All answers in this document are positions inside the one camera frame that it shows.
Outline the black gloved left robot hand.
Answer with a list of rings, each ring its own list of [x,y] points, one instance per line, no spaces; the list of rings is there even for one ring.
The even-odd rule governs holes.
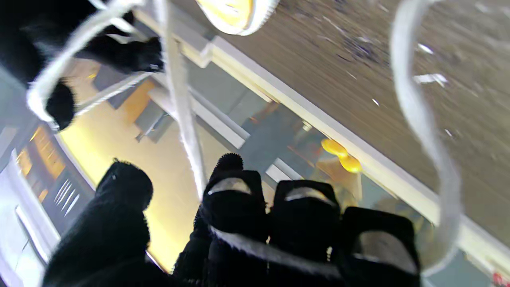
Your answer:
[[[219,158],[203,192],[193,231],[172,273],[146,259],[144,211],[153,184],[137,166],[115,159],[44,272],[43,287],[418,287],[421,264],[409,219],[349,207],[333,187],[281,181],[266,212],[259,172],[240,155]],[[218,232],[244,236],[313,263],[334,263],[340,278],[263,260]]]

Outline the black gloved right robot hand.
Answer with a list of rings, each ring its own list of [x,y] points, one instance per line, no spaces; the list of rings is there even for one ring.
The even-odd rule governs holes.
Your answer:
[[[67,40],[97,8],[88,0],[2,0],[1,66],[29,87],[57,56]],[[112,35],[128,34],[114,25],[104,28],[75,57],[93,60],[118,72],[164,71],[157,37],[120,43]]]

